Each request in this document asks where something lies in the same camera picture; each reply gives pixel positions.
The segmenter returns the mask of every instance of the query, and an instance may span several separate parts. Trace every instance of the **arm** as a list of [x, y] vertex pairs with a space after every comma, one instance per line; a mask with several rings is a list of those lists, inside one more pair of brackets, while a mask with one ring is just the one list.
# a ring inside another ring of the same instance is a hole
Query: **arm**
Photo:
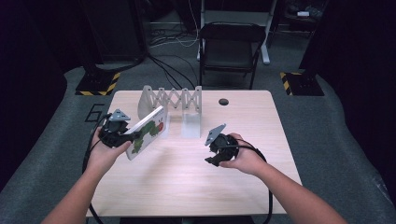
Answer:
[[86, 171], [42, 223], [84, 222], [99, 181], [114, 164], [116, 158], [131, 145], [129, 141], [113, 148], [107, 147], [102, 142], [95, 145], [99, 141], [99, 132], [100, 128], [96, 130], [92, 139], [94, 147]]
[[[241, 135], [232, 133], [235, 139]], [[238, 140], [239, 146], [248, 146]], [[299, 185], [275, 167], [263, 161], [254, 151], [239, 148], [233, 161], [222, 161], [221, 167], [235, 168], [257, 176], [271, 190], [295, 223], [346, 223], [326, 202], [310, 190]]]

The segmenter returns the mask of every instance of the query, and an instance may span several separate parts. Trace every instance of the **black cable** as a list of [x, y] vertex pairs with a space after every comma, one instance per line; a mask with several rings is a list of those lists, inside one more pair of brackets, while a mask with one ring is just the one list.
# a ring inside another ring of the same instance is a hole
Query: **black cable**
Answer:
[[[247, 148], [250, 150], [253, 150], [254, 152], [256, 152], [260, 158], [262, 158], [265, 162], [267, 162], [267, 159], [265, 159], [264, 155], [262, 155], [262, 153], [259, 151], [258, 148], [255, 148], [253, 145], [251, 145], [249, 142], [243, 140], [243, 139], [235, 139], [237, 141], [243, 141], [247, 144], [250, 145], [250, 147], [248, 146], [225, 146], [225, 147], [218, 147], [218, 148], [227, 148], [227, 147], [242, 147], [242, 148]], [[273, 193], [271, 192], [271, 190], [268, 189], [268, 215], [267, 218], [264, 220], [264, 222], [262, 224], [267, 224], [270, 222], [272, 214], [273, 214], [273, 204], [274, 204], [274, 197], [273, 197]]]
[[177, 71], [176, 68], [174, 68], [174, 67], [172, 67], [171, 65], [169, 65], [169, 64], [167, 64], [167, 63], [165, 63], [165, 62], [163, 62], [163, 61], [161, 61], [161, 60], [155, 58], [154, 56], [152, 56], [152, 55], [150, 55], [150, 54], [148, 55], [148, 57], [149, 57], [154, 63], [156, 63], [158, 66], [161, 67], [161, 69], [165, 72], [166, 78], [168, 79], [169, 83], [170, 83], [175, 89], [177, 89], [177, 88], [173, 85], [173, 83], [169, 80], [168, 77], [172, 78], [172, 79], [174, 80], [174, 82], [178, 85], [178, 87], [179, 87], [180, 89], [183, 89], [183, 88], [182, 88], [182, 86], [177, 82], [177, 80], [169, 73], [169, 71], [165, 68], [165, 66], [166, 66], [166, 67], [169, 67], [170, 69], [174, 70], [175, 72], [177, 72], [178, 74], [180, 74], [181, 76], [183, 76], [183, 77], [192, 85], [192, 88], [195, 89], [195, 85], [190, 81], [190, 79], [189, 79], [188, 77], [186, 77], [184, 74], [182, 74], [181, 72]]
[[190, 66], [191, 71], [192, 71], [192, 73], [193, 73], [194, 76], [195, 76], [195, 81], [196, 81], [196, 83], [198, 83], [198, 76], [196, 75], [196, 73], [195, 73], [195, 71], [194, 71], [194, 68], [192, 67], [192, 65], [191, 65], [191, 63], [190, 63], [189, 61], [185, 60], [184, 58], [182, 58], [182, 57], [180, 57], [180, 56], [173, 55], [173, 54], [160, 54], [160, 55], [156, 55], [156, 57], [177, 57], [177, 58], [179, 58], [180, 60], [184, 61], [185, 63], [187, 63], [187, 64]]
[[[102, 117], [96, 122], [95, 126], [93, 127], [93, 131], [92, 131], [92, 133], [91, 133], [90, 140], [89, 140], [89, 142], [88, 142], [88, 146], [87, 146], [87, 149], [86, 149], [86, 151], [85, 151], [84, 160], [83, 160], [83, 162], [82, 162], [82, 173], [84, 173], [85, 170], [87, 169], [88, 160], [90, 159], [90, 156], [91, 156], [91, 151], [93, 150], [93, 148], [94, 148], [99, 142], [102, 141], [102, 140], [97, 141], [97, 142], [96, 142], [95, 144], [93, 144], [93, 146], [91, 147], [91, 142], [92, 142], [93, 136], [95, 135], [96, 130], [97, 130], [97, 128], [99, 127], [99, 124], [100, 124], [104, 119], [107, 119], [107, 118], [109, 118], [110, 116], [111, 116], [111, 113], [102, 116]], [[92, 203], [90, 203], [90, 211], [91, 211], [91, 213], [92, 213], [93, 218], [96, 220], [96, 222], [97, 222], [97, 223], [100, 223], [100, 224], [103, 224], [102, 220], [101, 220], [101, 219], [99, 218], [99, 216], [96, 214], [96, 211], [95, 211], [95, 209], [94, 209], [93, 206], [92, 206]]]
[[[176, 32], [176, 28], [180, 26], [180, 31], [179, 33], [172, 34], [172, 35], [167, 35], [166, 32]], [[189, 36], [189, 33], [183, 30], [182, 22], [181, 19], [179, 18], [179, 24], [175, 25], [174, 28], [172, 29], [155, 29], [151, 31], [151, 36], [154, 36], [153, 38], [150, 39], [148, 42], [148, 45], [151, 47], [155, 47], [156, 45], [160, 45], [162, 43], [165, 43], [166, 40], [168, 39], [178, 39], [178, 38], [183, 38], [186, 36]]]
[[179, 86], [180, 89], [182, 89], [181, 85], [175, 80], [175, 78], [159, 63], [156, 61], [156, 59], [154, 57], [152, 57], [151, 55], [148, 56], [154, 63], [156, 63], [159, 67], [161, 67], [161, 69], [163, 70], [163, 72], [165, 73], [165, 77], [166, 79], [168, 79], [169, 83], [175, 88], [177, 89], [174, 84], [169, 80], [168, 77], [172, 78], [176, 84]]
[[182, 74], [182, 73], [180, 73], [179, 71], [177, 71], [176, 68], [172, 67], [171, 65], [169, 65], [169, 64], [167, 64], [167, 63], [164, 63], [163, 61], [161, 61], [161, 60], [159, 60], [159, 59], [157, 59], [157, 58], [155, 58], [155, 59], [156, 59], [158, 62], [163, 63], [164, 65], [166, 65], [166, 66], [169, 67], [170, 69], [174, 70], [175, 72], [177, 72], [178, 74], [180, 74], [180, 75], [183, 76], [184, 78], [186, 78], [187, 81], [189, 81], [190, 84], [192, 85], [192, 88], [195, 89], [194, 84], [192, 84], [192, 82], [190, 81], [190, 79], [187, 78], [184, 74]]

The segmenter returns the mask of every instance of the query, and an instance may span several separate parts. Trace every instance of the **dark background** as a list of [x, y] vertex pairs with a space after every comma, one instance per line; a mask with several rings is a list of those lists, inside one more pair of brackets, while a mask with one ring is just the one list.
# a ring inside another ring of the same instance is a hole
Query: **dark background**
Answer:
[[[389, 0], [330, 0], [302, 68], [314, 66], [332, 85], [349, 130], [382, 175], [395, 203], [396, 21], [392, 6]], [[82, 62], [103, 60], [77, 0], [6, 0], [0, 7], [0, 22], [2, 189], [62, 101], [67, 85], [64, 73]]]

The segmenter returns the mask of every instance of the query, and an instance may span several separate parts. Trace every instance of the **cable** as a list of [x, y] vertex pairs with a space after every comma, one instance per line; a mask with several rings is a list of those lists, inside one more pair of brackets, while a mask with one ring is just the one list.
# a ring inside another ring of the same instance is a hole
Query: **cable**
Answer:
[[152, 39], [149, 41], [149, 43], [148, 43], [149, 46], [151, 46], [151, 47], [156, 47], [156, 46], [159, 46], [159, 45], [161, 45], [162, 43], [164, 43], [165, 40], [168, 40], [168, 39], [179, 39], [179, 38], [184, 38], [184, 37], [186, 37], [186, 36], [189, 35], [189, 34], [186, 34], [184, 31], [182, 31], [182, 32], [180, 32], [180, 33], [178, 33], [178, 34], [174, 34], [174, 35], [166, 35], [164, 29], [155, 30], [155, 32], [161, 32], [161, 31], [163, 31], [163, 34], [154, 35], [155, 38], [152, 38]]
[[[255, 151], [265, 162], [267, 162], [267, 159], [265, 159], [264, 155], [262, 155], [262, 153], [259, 151], [258, 148], [255, 148], [253, 145], [251, 145], [249, 142], [247, 142], [243, 139], [235, 139], [235, 140], [245, 142], [245, 143], [249, 144], [250, 147], [248, 147], [248, 146], [225, 146], [225, 147], [218, 147], [218, 148], [227, 148], [227, 147], [247, 148], [247, 149]], [[271, 192], [271, 190], [268, 189], [268, 215], [262, 224], [268, 224], [270, 222], [272, 214], [273, 214], [273, 204], [274, 204], [273, 193]]]
[[195, 17], [194, 17], [194, 14], [193, 14], [193, 12], [192, 12], [192, 7], [191, 7], [191, 0], [189, 0], [189, 8], [190, 8], [190, 13], [191, 13], [191, 16], [192, 16], [192, 19], [193, 19], [193, 21], [194, 21], [194, 25], [195, 25], [195, 33], [196, 33], [196, 35], [195, 35], [195, 37], [194, 37], [194, 39], [193, 40], [181, 40], [177, 35], [175, 35], [175, 36], [172, 36], [172, 37], [164, 37], [164, 38], [162, 38], [161, 40], [163, 40], [163, 39], [168, 39], [168, 38], [173, 38], [173, 39], [175, 39], [175, 40], [177, 40], [177, 41], [173, 41], [173, 42], [164, 42], [164, 43], [160, 43], [160, 44], [156, 44], [156, 45], [152, 45], [152, 43], [150, 43], [151, 45], [150, 45], [150, 48], [156, 48], [156, 47], [159, 47], [159, 46], [162, 46], [162, 45], [166, 45], [166, 44], [180, 44], [181, 46], [183, 46], [183, 47], [185, 47], [185, 48], [188, 48], [188, 47], [191, 47], [191, 46], [193, 46], [197, 41], [198, 41], [198, 37], [199, 37], [199, 32], [198, 32], [198, 25], [197, 25], [197, 22], [196, 22], [196, 19], [195, 19]]
[[[111, 116], [111, 113], [102, 116], [102, 117], [96, 122], [95, 126], [93, 127], [93, 130], [92, 130], [92, 133], [91, 133], [91, 136], [90, 136], [90, 140], [89, 140], [89, 142], [88, 142], [87, 150], [85, 151], [84, 160], [83, 160], [83, 162], [82, 162], [82, 173], [84, 173], [85, 170], [87, 169], [88, 160], [90, 159], [90, 156], [91, 156], [91, 151], [93, 150], [93, 148], [94, 148], [99, 142], [102, 141], [101, 139], [99, 139], [99, 140], [98, 140], [95, 144], [93, 144], [93, 146], [91, 147], [91, 142], [92, 142], [93, 136], [95, 135], [96, 130], [97, 130], [97, 128], [99, 127], [99, 124], [100, 124], [104, 119], [107, 119], [107, 118], [109, 118], [110, 116]], [[96, 211], [95, 211], [95, 209], [94, 209], [93, 206], [92, 206], [92, 203], [90, 203], [90, 211], [91, 211], [91, 213], [92, 213], [93, 218], [96, 220], [96, 222], [97, 222], [97, 223], [100, 223], [100, 224], [103, 224], [102, 220], [101, 220], [101, 219], [99, 218], [99, 216], [96, 214]]]
[[186, 63], [190, 66], [191, 71], [192, 71], [192, 73], [193, 73], [194, 76], [195, 76], [195, 81], [196, 81], [196, 83], [198, 83], [198, 76], [196, 75], [196, 73], [195, 73], [195, 71], [194, 71], [194, 68], [192, 67], [192, 65], [191, 65], [191, 63], [190, 63], [189, 61], [187, 61], [187, 60], [185, 60], [184, 58], [179, 57], [179, 56], [177, 56], [177, 55], [162, 54], [162, 55], [156, 55], [156, 57], [177, 57], [177, 58], [179, 58], [180, 60], [186, 62]]
[[164, 71], [165, 76], [166, 76], [166, 78], [168, 79], [169, 83], [170, 83], [175, 89], [177, 89], [177, 88], [176, 88], [176, 87], [173, 85], [173, 83], [169, 80], [169, 77], [173, 79], [173, 81], [178, 85], [178, 87], [179, 87], [180, 89], [183, 89], [183, 87], [182, 87], [182, 86], [177, 82], [177, 80], [169, 73], [169, 71], [166, 70], [165, 66], [166, 66], [166, 67], [169, 67], [170, 69], [172, 69], [172, 70], [174, 70], [175, 72], [177, 72], [179, 75], [181, 75], [181, 76], [183, 76], [184, 78], [186, 78], [186, 80], [192, 85], [192, 88], [195, 90], [195, 85], [194, 85], [184, 74], [182, 74], [181, 72], [177, 71], [176, 68], [172, 67], [172, 66], [169, 65], [168, 63], [165, 63], [165, 62], [163, 62], [163, 61], [161, 61], [161, 60], [155, 58], [154, 56], [152, 56], [152, 55], [150, 55], [150, 54], [148, 55], [148, 57], [149, 57], [154, 63], [156, 63], [159, 67], [161, 67], [161, 69]]

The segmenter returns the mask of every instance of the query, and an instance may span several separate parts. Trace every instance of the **table top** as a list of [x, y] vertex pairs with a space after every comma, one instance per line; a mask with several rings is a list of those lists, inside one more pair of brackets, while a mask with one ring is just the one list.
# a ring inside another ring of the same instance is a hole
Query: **table top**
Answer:
[[[138, 122], [142, 91], [118, 91], [109, 112], [119, 108]], [[220, 105], [219, 99], [229, 100]], [[181, 134], [182, 112], [169, 107], [167, 133], [132, 161], [117, 158], [92, 199], [101, 217], [192, 217], [268, 213], [268, 188], [253, 175], [205, 161], [209, 130], [226, 123], [223, 133], [240, 133], [285, 175], [301, 184], [276, 106], [269, 91], [202, 91], [201, 138]], [[274, 198], [274, 214], [286, 213]]]

